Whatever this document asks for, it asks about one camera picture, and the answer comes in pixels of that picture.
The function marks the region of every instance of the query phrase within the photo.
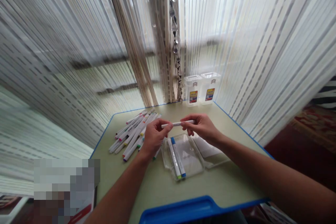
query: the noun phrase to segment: pixelated area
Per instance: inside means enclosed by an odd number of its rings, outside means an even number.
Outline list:
[[[99,182],[100,159],[35,159],[34,223],[68,223]]]

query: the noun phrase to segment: white paper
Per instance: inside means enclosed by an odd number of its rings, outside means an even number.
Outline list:
[[[191,138],[194,140],[203,158],[207,158],[218,153],[223,153],[220,149],[217,149],[216,147],[213,147],[211,144],[207,143],[196,133],[194,136],[191,136]]]

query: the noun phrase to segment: table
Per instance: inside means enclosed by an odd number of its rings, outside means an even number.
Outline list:
[[[93,151],[91,158],[100,159],[100,183],[97,186],[97,203],[136,156],[135,151],[129,161],[125,163],[122,159],[123,151],[118,154],[109,154],[108,149],[114,142],[115,133],[125,126],[127,120],[142,110],[114,114]],[[162,118],[171,122],[180,121],[181,118],[189,113],[206,113],[223,134],[265,156],[270,156],[215,103],[195,107],[187,107],[186,103],[165,104],[156,106],[155,112],[162,114]],[[185,133],[182,131],[182,127],[174,127],[169,133],[169,137],[182,133]],[[184,181],[176,182],[170,171],[164,168],[162,156],[159,153],[157,159],[148,166],[134,203],[129,223],[138,223],[146,209],[205,195],[209,196],[205,197],[206,201],[213,200],[218,207],[215,206],[215,210],[208,209],[203,214],[199,211],[199,215],[193,213],[192,216],[194,218],[229,212],[268,200],[266,195],[231,161],[210,170],[205,170]]]

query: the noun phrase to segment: curtain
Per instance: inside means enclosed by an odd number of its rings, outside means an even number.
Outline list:
[[[213,71],[216,103],[265,145],[335,75],[335,0],[0,2],[0,84],[19,101],[3,98],[10,179],[87,156],[114,113],[179,101],[181,77]]]
[[[0,193],[32,197],[34,159],[87,159],[92,151],[0,86]]]
[[[179,0],[185,75],[266,144],[336,72],[335,0]]]

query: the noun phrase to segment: clear plastic case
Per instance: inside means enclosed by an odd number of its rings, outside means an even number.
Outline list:
[[[171,171],[174,180],[183,180],[191,176],[194,176],[198,173],[204,171],[204,161],[202,160],[201,154],[199,153],[194,141],[186,134],[181,134],[174,136],[176,149],[181,158],[184,170],[185,177],[178,179],[173,160],[170,154],[170,149],[168,145],[168,139],[165,139],[162,145],[162,158],[164,167]]]
[[[202,157],[204,166],[207,169],[211,169],[217,165],[230,161],[230,159],[219,149],[208,144],[203,138],[195,133],[191,136],[198,152]]]
[[[187,106],[197,106],[200,102],[200,91],[202,87],[202,77],[191,75],[184,77],[185,85],[185,102]]]
[[[203,73],[201,74],[202,85],[201,85],[201,92],[199,94],[199,102],[202,105],[211,104],[213,103],[213,98],[215,92],[219,87],[221,75],[215,72]]]

